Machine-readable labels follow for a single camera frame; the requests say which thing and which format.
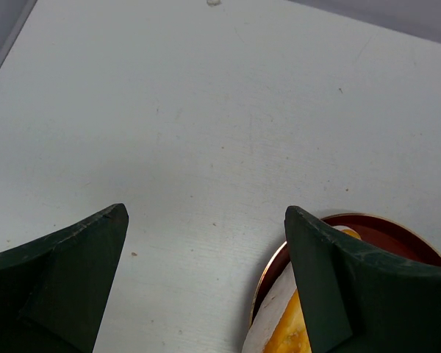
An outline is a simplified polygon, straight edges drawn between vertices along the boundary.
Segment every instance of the white table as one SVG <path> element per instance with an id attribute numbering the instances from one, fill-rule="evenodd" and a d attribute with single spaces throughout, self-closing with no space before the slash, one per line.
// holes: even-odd
<path id="1" fill-rule="evenodd" d="M 441 45 L 282 0 L 40 0 L 0 71 L 0 251 L 114 202 L 95 352 L 238 352 L 290 204 L 441 252 Z"/>

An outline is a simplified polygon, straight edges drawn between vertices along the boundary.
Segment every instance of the dark green plastic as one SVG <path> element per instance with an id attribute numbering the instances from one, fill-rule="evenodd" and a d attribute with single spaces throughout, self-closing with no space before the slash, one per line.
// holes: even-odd
<path id="1" fill-rule="evenodd" d="M 286 238 L 313 353 L 441 352 L 441 268 L 354 239 L 300 207 Z"/>
<path id="2" fill-rule="evenodd" d="M 129 217 L 115 204 L 0 253 L 0 353 L 90 353 Z"/>

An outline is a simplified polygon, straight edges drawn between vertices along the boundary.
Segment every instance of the yellow object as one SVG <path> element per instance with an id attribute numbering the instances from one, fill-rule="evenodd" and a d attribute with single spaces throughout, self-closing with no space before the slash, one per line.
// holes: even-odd
<path id="1" fill-rule="evenodd" d="M 335 229 L 361 239 L 351 228 L 336 226 Z M 297 290 L 287 303 L 286 310 L 262 353 L 312 353 Z"/>

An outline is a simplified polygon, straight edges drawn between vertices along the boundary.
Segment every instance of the small white speck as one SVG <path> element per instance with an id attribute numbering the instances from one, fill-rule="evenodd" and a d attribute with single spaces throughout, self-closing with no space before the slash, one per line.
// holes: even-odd
<path id="1" fill-rule="evenodd" d="M 214 6 L 218 6 L 218 5 L 222 4 L 222 1 L 221 0 L 206 0 L 206 3 L 210 7 L 214 7 Z"/>

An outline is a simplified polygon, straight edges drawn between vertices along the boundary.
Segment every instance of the round plate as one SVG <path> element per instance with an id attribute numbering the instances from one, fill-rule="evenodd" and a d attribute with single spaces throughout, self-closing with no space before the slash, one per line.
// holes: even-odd
<path id="1" fill-rule="evenodd" d="M 441 267 L 441 255 L 436 250 L 411 230 L 387 219 L 361 213 L 346 213 L 331 215 L 322 221 L 330 226 L 350 227 L 359 233 L 363 241 L 393 254 Z M 287 244 L 284 243 L 268 262 L 259 280 L 251 306 L 250 326 L 266 294 L 289 262 Z"/>

